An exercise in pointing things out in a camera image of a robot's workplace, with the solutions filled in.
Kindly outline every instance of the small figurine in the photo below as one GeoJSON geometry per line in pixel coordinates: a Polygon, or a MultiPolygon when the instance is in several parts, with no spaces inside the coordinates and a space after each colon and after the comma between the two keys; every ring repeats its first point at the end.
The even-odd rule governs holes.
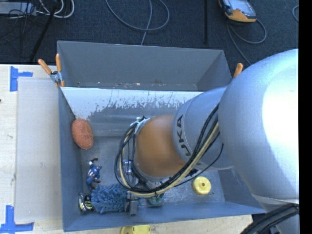
{"type": "Polygon", "coordinates": [[[90,169],[88,172],[88,176],[86,179],[87,185],[89,187],[89,190],[92,191],[94,189],[94,186],[92,185],[93,182],[100,183],[99,180],[99,171],[101,170],[102,166],[96,166],[93,162],[97,161],[98,158],[94,158],[89,161],[90,169]]]}

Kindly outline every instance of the white cable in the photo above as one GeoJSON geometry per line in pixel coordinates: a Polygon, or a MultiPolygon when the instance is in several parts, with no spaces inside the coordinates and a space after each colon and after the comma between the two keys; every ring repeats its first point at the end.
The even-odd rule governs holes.
{"type": "MultiPolygon", "coordinates": [[[[70,0],[70,1],[71,1],[71,4],[72,4],[72,10],[71,10],[71,12],[70,12],[68,15],[66,15],[66,16],[59,16],[59,15],[58,15],[58,14],[64,9],[64,1],[61,0],[62,7],[61,7],[58,11],[56,11],[56,12],[54,13],[54,17],[55,17],[55,18],[62,18],[62,19],[65,19],[65,18],[69,18],[70,16],[72,16],[72,14],[73,14],[74,11],[75,11],[75,3],[74,3],[74,0],[70,0]]],[[[40,2],[41,6],[44,8],[44,10],[45,10],[47,13],[42,12],[42,11],[37,11],[37,12],[38,12],[38,13],[41,13],[41,14],[45,14],[45,15],[50,15],[50,11],[45,7],[45,5],[44,5],[44,3],[42,2],[42,0],[39,0],[39,2],[40,2]]]]}

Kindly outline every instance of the dark carpet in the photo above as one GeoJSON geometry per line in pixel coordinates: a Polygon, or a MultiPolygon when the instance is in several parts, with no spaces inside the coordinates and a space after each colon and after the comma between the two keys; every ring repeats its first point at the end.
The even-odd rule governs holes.
{"type": "MultiPolygon", "coordinates": [[[[36,10],[44,11],[39,0],[10,1],[29,2],[36,10]]],[[[298,48],[299,0],[249,0],[257,21],[240,24],[230,23],[218,0],[206,0],[207,10],[205,0],[107,1],[125,23],[139,29],[118,20],[105,0],[74,0],[72,16],[62,18],[73,9],[70,0],[63,0],[64,8],[57,14],[61,18],[53,17],[42,41],[39,41],[49,16],[39,13],[33,16],[22,11],[23,16],[16,18],[12,11],[0,15],[0,63],[34,64],[38,59],[44,59],[54,65],[57,41],[69,40],[221,49],[233,74],[239,62],[247,68],[268,56],[298,48]],[[152,17],[149,23],[150,3],[152,17]],[[147,25],[149,30],[144,36],[143,29],[147,25]]],[[[42,2],[48,11],[56,4],[54,0],[42,2]]]]}

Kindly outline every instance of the blue fuzzy toy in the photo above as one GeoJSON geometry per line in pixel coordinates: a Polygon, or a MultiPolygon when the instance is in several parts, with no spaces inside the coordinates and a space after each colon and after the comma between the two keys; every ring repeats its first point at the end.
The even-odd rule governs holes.
{"type": "Polygon", "coordinates": [[[91,193],[91,204],[99,213],[124,211],[127,190],[120,184],[97,186],[91,193]]]}

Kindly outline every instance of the black cable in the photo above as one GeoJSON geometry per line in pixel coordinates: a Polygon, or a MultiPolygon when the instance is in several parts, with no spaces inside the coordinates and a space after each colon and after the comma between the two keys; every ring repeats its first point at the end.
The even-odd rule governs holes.
{"type": "Polygon", "coordinates": [[[299,205],[290,203],[281,206],[269,213],[266,213],[260,221],[251,223],[243,230],[243,232],[241,232],[241,234],[260,234],[297,214],[299,214],[299,205]]]}
{"type": "MultiPolygon", "coordinates": [[[[115,177],[116,177],[117,181],[124,188],[126,188],[127,190],[130,190],[130,191],[133,191],[133,192],[138,192],[138,193],[152,193],[152,192],[156,192],[158,190],[161,190],[161,189],[164,189],[164,188],[168,187],[170,184],[172,184],[174,181],[176,181],[181,176],[181,174],[190,166],[190,164],[192,163],[192,161],[195,158],[195,156],[201,150],[203,144],[205,143],[205,142],[202,143],[202,139],[203,139],[204,133],[206,132],[206,128],[207,128],[210,120],[212,119],[212,117],[217,112],[218,107],[219,107],[219,104],[212,110],[212,112],[209,114],[208,118],[206,119],[206,121],[205,121],[205,123],[204,123],[204,125],[202,127],[202,130],[200,132],[200,135],[198,137],[198,140],[197,140],[196,146],[194,148],[194,151],[193,151],[190,159],[188,160],[188,162],[186,162],[186,164],[175,175],[171,176],[168,180],[166,180],[160,186],[152,188],[152,189],[150,189],[150,188],[149,189],[143,189],[143,188],[132,187],[132,186],[127,187],[127,186],[125,186],[123,184],[123,182],[120,180],[120,178],[119,178],[119,176],[117,174],[117,165],[118,165],[119,159],[122,160],[122,150],[123,150],[125,144],[128,143],[129,139],[134,136],[134,130],[136,128],[137,123],[133,124],[126,131],[124,137],[121,139],[121,142],[120,142],[120,145],[119,145],[119,151],[118,151],[118,154],[117,154],[116,159],[115,159],[114,171],[115,171],[115,177]]],[[[217,118],[215,119],[214,123],[212,124],[211,128],[209,129],[209,131],[208,131],[208,133],[206,135],[205,141],[211,135],[211,133],[213,131],[213,128],[216,126],[216,124],[217,124],[217,118]]]]}
{"type": "Polygon", "coordinates": [[[57,5],[58,5],[59,2],[60,2],[60,0],[56,0],[56,2],[53,4],[53,8],[52,8],[52,11],[50,12],[49,19],[48,19],[47,23],[45,24],[44,29],[43,29],[40,37],[38,38],[38,40],[37,40],[37,42],[35,44],[35,47],[34,47],[32,53],[31,53],[31,56],[30,56],[30,59],[29,59],[30,62],[33,62],[33,60],[34,60],[34,57],[35,57],[35,55],[36,55],[36,53],[37,53],[37,51],[38,51],[38,49],[39,49],[39,47],[41,45],[41,42],[42,42],[42,40],[44,38],[44,35],[47,32],[47,30],[48,30],[48,28],[50,26],[50,23],[52,22],[52,19],[54,17],[54,13],[55,13],[55,11],[57,9],[57,5]]]}
{"type": "Polygon", "coordinates": [[[182,184],[184,184],[184,183],[186,183],[186,182],[189,182],[190,180],[193,180],[193,179],[197,178],[197,177],[198,177],[199,175],[201,175],[204,171],[206,171],[208,168],[210,168],[210,167],[220,158],[220,156],[221,156],[221,154],[222,154],[222,150],[223,150],[223,143],[222,143],[222,146],[221,146],[221,149],[220,149],[220,152],[219,152],[218,156],[214,159],[214,161],[213,161],[210,165],[208,165],[206,168],[204,168],[203,170],[201,170],[201,171],[200,171],[198,174],[196,174],[195,176],[193,176],[193,177],[187,179],[186,181],[183,181],[183,182],[177,184],[175,187],[180,186],[180,185],[182,185],[182,184]]]}

